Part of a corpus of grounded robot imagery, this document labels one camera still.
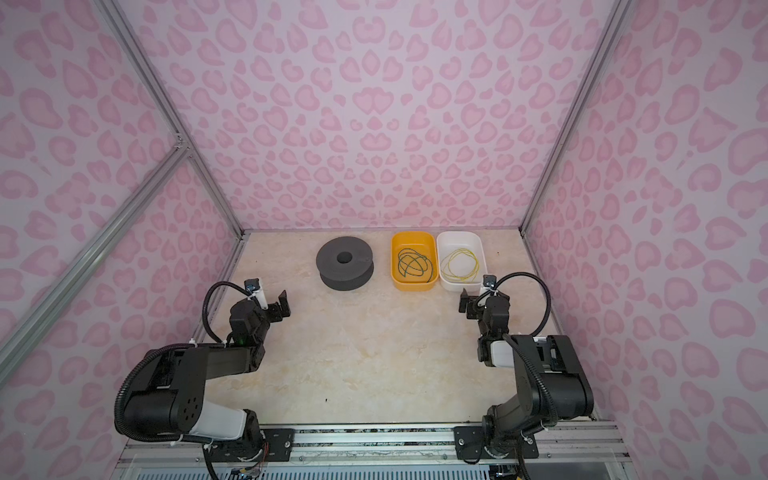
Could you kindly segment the dark grey cable spool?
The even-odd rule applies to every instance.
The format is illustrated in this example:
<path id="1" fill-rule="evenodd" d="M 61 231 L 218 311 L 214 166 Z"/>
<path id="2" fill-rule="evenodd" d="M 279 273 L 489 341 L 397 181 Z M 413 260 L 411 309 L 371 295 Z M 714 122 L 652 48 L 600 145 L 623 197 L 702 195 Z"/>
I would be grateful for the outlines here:
<path id="1" fill-rule="evenodd" d="M 337 237 L 320 248 L 316 255 L 316 267 L 321 281 L 332 290 L 356 290 L 373 276 L 373 251 L 366 241 L 358 237 Z"/>

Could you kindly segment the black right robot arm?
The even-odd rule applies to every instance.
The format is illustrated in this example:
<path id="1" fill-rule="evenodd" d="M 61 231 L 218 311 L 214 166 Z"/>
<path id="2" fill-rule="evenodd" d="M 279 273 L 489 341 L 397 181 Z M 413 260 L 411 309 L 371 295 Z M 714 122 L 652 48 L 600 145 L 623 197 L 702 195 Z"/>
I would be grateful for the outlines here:
<path id="1" fill-rule="evenodd" d="M 511 368 L 516 393 L 491 406 L 478 426 L 453 429 L 457 458 L 533 459 L 535 435 L 561 421 L 593 413 L 594 394 L 569 337 L 511 334 L 509 297 L 471 296 L 462 291 L 458 311 L 478 322 L 478 359 L 487 367 Z"/>

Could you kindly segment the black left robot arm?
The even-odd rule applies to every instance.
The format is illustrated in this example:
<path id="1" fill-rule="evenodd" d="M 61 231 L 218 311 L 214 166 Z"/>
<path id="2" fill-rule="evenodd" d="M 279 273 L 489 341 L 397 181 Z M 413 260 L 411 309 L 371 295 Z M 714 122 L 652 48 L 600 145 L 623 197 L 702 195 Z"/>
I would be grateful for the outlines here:
<path id="1" fill-rule="evenodd" d="M 144 443 L 199 444 L 211 462 L 266 460 L 269 443 L 257 414 L 208 400 L 206 385 L 257 371 L 270 327 L 290 316 L 285 291 L 269 304 L 251 294 L 231 307 L 226 342 L 177 343 L 149 351 L 118 390 L 115 429 Z"/>

